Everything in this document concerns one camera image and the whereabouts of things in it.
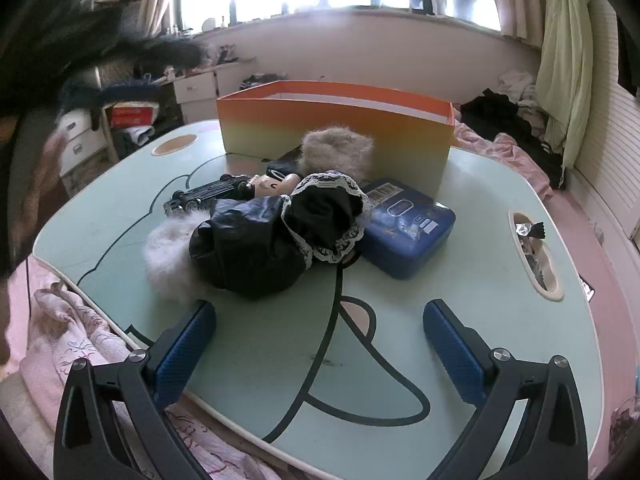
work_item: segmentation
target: blue rubber pad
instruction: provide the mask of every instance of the blue rubber pad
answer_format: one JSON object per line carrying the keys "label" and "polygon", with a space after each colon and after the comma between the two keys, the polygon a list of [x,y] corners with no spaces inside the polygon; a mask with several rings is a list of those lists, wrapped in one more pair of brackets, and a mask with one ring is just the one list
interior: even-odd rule
{"label": "blue rubber pad", "polygon": [[424,307],[422,325],[460,398],[467,404],[483,406],[487,398],[484,370],[434,301]]}
{"label": "blue rubber pad", "polygon": [[203,302],[156,370],[154,401],[164,410],[178,400],[216,329],[216,311]]}

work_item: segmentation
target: pink bedsheet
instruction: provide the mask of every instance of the pink bedsheet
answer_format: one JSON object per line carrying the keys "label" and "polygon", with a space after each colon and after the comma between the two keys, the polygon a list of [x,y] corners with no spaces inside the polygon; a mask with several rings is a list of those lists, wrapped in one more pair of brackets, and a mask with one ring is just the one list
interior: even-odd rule
{"label": "pink bedsheet", "polygon": [[[24,383],[52,430],[55,430],[62,393],[74,359],[84,357],[94,365],[120,362],[129,355],[124,341],[80,296],[37,265],[38,290],[33,293],[29,347],[20,362]],[[159,478],[143,450],[124,404],[114,409],[131,452],[142,473]],[[165,413],[200,465],[214,480],[280,480],[260,459],[237,450],[220,439],[180,405]]]}
{"label": "pink bedsheet", "polygon": [[468,152],[497,160],[517,171],[529,181],[540,200],[544,200],[554,193],[549,186],[549,177],[546,176],[546,173],[524,150],[518,147],[513,137],[507,134],[498,134],[491,142],[480,137],[466,124],[456,121],[453,145]]}

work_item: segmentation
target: white lace trim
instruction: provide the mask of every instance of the white lace trim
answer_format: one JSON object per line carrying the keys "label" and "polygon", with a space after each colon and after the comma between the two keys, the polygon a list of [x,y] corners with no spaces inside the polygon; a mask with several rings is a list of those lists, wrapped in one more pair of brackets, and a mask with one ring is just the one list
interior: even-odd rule
{"label": "white lace trim", "polygon": [[[350,195],[359,196],[362,199],[362,213],[356,217],[356,223],[352,225],[339,240],[336,241],[332,249],[313,249],[308,243],[306,243],[303,237],[287,225],[285,220],[286,211],[291,205],[290,197],[303,192],[310,186],[330,188],[341,187]],[[296,189],[293,190],[290,196],[283,195],[282,197],[284,198],[284,204],[282,206],[280,218],[289,230],[289,233],[291,233],[291,236],[295,240],[300,252],[302,252],[307,269],[311,267],[314,256],[322,262],[329,262],[331,264],[340,262],[340,260],[353,249],[356,242],[364,236],[364,228],[369,223],[371,217],[371,204],[369,197],[360,189],[358,184],[356,184],[350,176],[343,173],[330,171],[327,173],[310,174],[296,186]]]}

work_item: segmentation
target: gray fluffy ball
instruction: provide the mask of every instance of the gray fluffy ball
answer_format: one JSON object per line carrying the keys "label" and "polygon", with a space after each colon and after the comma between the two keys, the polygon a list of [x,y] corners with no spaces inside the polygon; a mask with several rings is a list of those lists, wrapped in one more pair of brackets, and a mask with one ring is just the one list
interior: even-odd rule
{"label": "gray fluffy ball", "polygon": [[305,135],[298,166],[305,176],[335,170],[360,183],[367,176],[372,157],[370,137],[333,126]]}

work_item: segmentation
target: white drawer unit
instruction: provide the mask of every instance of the white drawer unit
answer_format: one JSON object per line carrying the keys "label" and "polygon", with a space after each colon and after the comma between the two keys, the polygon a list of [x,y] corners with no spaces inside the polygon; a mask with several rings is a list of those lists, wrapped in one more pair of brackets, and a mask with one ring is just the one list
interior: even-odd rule
{"label": "white drawer unit", "polygon": [[182,118],[185,124],[197,123],[218,118],[218,106],[215,99],[182,103]]}
{"label": "white drawer unit", "polygon": [[69,140],[65,151],[62,153],[60,175],[68,173],[94,153],[106,147],[106,145],[107,141],[101,129],[96,132],[91,129],[85,130],[80,135],[75,136]]}
{"label": "white drawer unit", "polygon": [[240,90],[240,83],[255,71],[255,63],[229,63],[216,67],[216,87],[218,97],[233,94]]}
{"label": "white drawer unit", "polygon": [[71,110],[60,118],[62,130],[68,131],[69,139],[77,137],[91,127],[91,115],[89,110]]}
{"label": "white drawer unit", "polygon": [[207,72],[174,81],[175,100],[178,104],[216,98],[213,72]]}
{"label": "white drawer unit", "polygon": [[211,72],[174,81],[175,100],[185,124],[218,118],[216,99],[238,92],[240,83],[255,70],[250,61],[219,65]]}

